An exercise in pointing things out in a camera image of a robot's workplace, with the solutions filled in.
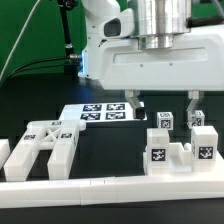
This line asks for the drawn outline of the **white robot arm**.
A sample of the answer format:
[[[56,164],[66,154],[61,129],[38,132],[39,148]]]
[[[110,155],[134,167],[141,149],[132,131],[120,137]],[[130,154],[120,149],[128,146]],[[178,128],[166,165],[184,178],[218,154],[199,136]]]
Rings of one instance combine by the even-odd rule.
[[[224,18],[194,19],[192,0],[81,0],[87,44],[85,78],[123,90],[134,116],[141,91],[186,91],[188,125],[204,92],[224,91]]]

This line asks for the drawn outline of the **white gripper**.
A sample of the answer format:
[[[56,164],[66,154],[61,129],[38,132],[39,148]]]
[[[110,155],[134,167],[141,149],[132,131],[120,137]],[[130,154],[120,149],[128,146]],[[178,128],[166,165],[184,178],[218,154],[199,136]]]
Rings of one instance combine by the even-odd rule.
[[[224,25],[190,29],[131,9],[99,27],[98,80],[105,89],[125,91],[134,119],[144,118],[138,90],[189,91],[187,125],[201,103],[201,91],[224,90]]]

